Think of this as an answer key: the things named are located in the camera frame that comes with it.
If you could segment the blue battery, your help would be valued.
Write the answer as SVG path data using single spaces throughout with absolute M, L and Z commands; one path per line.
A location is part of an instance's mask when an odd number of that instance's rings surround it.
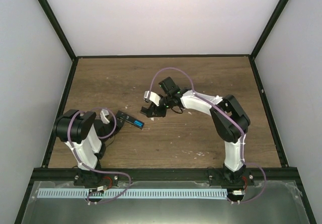
M 139 128 L 143 128 L 144 123 L 139 120 L 134 120 L 133 124 Z

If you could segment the black remote control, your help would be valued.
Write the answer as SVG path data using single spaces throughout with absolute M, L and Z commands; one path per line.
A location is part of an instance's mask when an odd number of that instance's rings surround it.
M 125 112 L 122 112 L 122 111 L 118 111 L 117 114 L 116 114 L 116 118 L 121 118 L 122 120 L 124 120 L 124 122 L 127 122 L 127 123 L 130 123 L 132 124 L 133 126 L 135 126 L 133 124 L 134 120 L 138 120 L 130 115 L 128 115 L 127 113 Z

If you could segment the black battery cover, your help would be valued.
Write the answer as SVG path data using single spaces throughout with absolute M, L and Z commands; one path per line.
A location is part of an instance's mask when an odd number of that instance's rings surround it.
M 150 108 L 141 107 L 140 113 L 148 116 L 150 114 Z

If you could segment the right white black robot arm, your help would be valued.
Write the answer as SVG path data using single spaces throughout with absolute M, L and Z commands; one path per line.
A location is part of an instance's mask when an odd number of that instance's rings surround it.
M 192 109 L 212 118 L 219 137 L 224 141 L 225 160 L 222 167 L 224 181 L 237 184 L 245 171 L 245 138 L 250 119 L 233 95 L 225 97 L 209 96 L 196 92 L 193 88 L 180 88 L 171 77 L 159 83 L 165 95 L 151 90 L 144 92 L 144 99 L 150 102 L 141 113 L 149 118 L 165 117 L 167 110 L 174 107 Z

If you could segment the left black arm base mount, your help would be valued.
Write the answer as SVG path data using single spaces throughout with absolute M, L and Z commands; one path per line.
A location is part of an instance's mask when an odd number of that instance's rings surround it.
M 78 170 L 74 177 L 75 186 L 98 187 L 115 186 L 118 183 L 117 174 L 101 174 L 93 171 Z

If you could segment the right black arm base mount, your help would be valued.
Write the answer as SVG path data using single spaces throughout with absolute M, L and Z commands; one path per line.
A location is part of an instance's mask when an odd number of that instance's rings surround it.
M 240 170 L 232 172 L 225 166 L 222 168 L 208 168 L 207 175 L 211 186 L 222 186 L 223 188 L 241 187 L 244 184 L 254 186 L 254 181 L 249 178 L 247 168 L 243 166 Z

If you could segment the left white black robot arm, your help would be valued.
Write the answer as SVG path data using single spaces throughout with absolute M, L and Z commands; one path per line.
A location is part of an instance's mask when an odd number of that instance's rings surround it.
M 85 172 L 85 180 L 96 186 L 103 175 L 118 175 L 118 172 L 103 171 L 100 159 L 106 151 L 105 142 L 114 137 L 123 127 L 124 121 L 107 108 L 102 108 L 97 117 L 95 111 L 82 112 L 71 109 L 59 116 L 52 129 L 53 134 L 65 143 Z

